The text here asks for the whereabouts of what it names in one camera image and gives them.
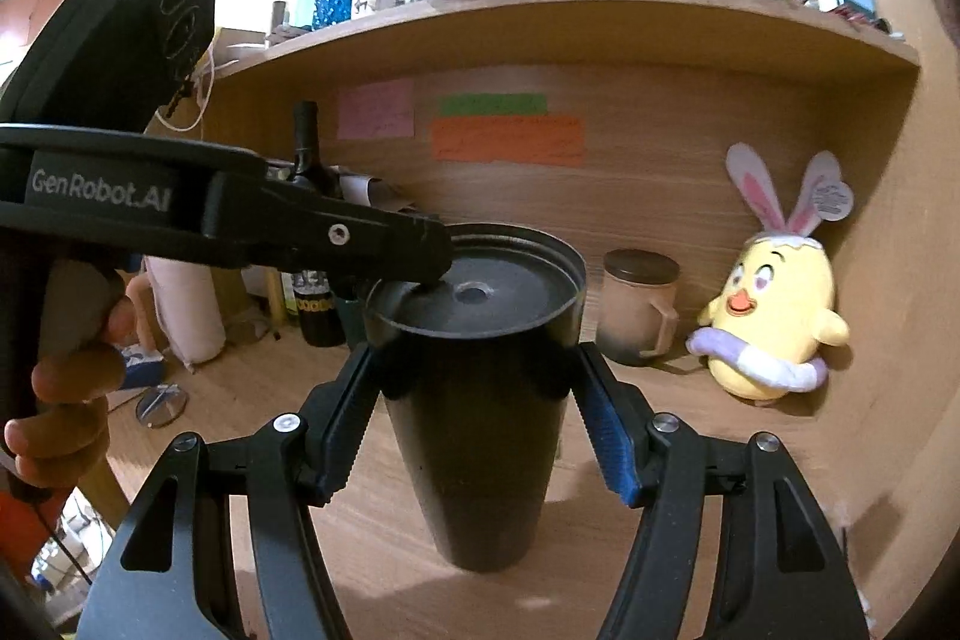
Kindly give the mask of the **person's left hand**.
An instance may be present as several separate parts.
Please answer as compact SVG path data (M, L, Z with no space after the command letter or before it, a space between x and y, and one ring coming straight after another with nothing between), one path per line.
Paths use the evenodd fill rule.
M37 489L68 489L109 447L107 395L121 388L121 349L137 314L119 276L82 262L53 267L41 320L43 355L31 372L41 411L5 424L14 474Z

